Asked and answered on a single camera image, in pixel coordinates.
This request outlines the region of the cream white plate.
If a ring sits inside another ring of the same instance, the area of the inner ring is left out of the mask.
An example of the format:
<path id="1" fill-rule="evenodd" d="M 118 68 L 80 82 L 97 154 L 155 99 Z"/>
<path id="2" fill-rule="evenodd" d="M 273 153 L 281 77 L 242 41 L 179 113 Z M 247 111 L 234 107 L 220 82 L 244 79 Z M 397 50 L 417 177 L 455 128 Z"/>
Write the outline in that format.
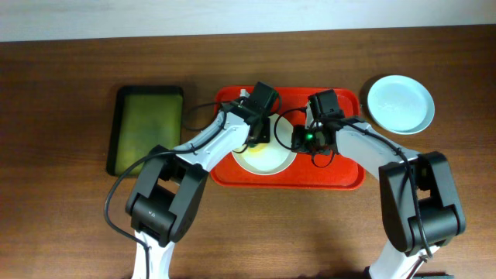
<path id="1" fill-rule="evenodd" d="M 232 152 L 234 160 L 245 171 L 256 175 L 273 175 L 290 167 L 297 154 L 284 148 L 276 140 L 274 124 L 279 115 L 272 115 L 270 120 L 269 143 L 258 143 L 255 147 L 242 146 Z"/>

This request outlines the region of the light blue plate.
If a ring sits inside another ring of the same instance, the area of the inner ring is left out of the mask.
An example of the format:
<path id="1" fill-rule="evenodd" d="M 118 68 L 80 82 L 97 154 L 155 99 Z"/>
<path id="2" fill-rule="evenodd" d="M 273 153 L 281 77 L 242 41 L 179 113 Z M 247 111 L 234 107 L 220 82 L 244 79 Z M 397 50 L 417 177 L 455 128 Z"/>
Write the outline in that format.
<path id="1" fill-rule="evenodd" d="M 429 90 L 402 75 L 388 75 L 375 81 L 367 93 L 367 108 L 380 127 L 399 135 L 422 132 L 436 113 Z"/>

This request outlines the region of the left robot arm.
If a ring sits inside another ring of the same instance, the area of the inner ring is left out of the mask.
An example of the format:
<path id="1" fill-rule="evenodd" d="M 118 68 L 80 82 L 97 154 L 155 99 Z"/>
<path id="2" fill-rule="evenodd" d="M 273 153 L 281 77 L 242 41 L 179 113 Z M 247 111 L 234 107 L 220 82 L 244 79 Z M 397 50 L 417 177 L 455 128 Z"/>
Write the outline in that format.
<path id="1" fill-rule="evenodd" d="M 196 137 L 167 149 L 155 146 L 143 159 L 126 202 L 136 241 L 134 278 L 166 278 L 175 243 L 197 215 L 210 171 L 229 153 L 265 136 L 275 89 L 262 82 L 219 106 L 217 116 Z"/>

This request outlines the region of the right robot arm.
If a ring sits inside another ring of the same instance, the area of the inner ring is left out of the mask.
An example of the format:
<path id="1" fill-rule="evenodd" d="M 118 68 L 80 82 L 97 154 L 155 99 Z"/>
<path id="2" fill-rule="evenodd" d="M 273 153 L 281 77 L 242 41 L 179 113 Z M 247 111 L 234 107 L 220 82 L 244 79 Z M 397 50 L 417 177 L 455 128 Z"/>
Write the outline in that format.
<path id="1" fill-rule="evenodd" d="M 297 153 L 340 155 L 373 175 L 380 186 L 387 242 L 366 278 L 413 278 L 433 254 L 467 227 L 447 158 L 420 153 L 385 138 L 358 116 L 347 117 L 332 90 L 310 95 L 306 123 L 294 128 Z"/>

